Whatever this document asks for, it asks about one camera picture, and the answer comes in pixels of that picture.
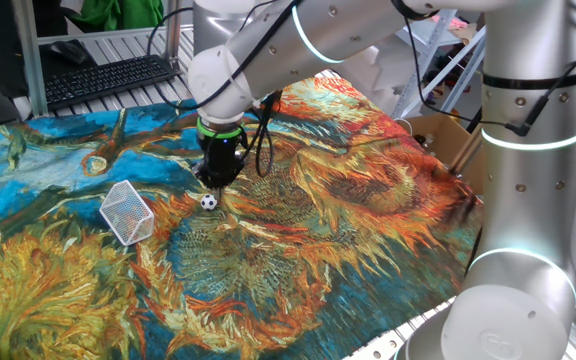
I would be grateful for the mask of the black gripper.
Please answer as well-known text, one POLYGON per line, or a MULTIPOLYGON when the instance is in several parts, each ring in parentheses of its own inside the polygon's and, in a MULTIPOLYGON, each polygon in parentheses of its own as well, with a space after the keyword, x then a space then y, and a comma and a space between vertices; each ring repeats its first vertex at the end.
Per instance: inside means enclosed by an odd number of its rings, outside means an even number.
POLYGON ((226 188, 245 167, 245 161, 237 152, 239 144, 239 136, 228 138, 208 136, 201 141, 203 162, 197 162, 193 166, 193 174, 216 199, 223 197, 226 188), (220 176, 220 186, 210 173, 223 173, 220 176))

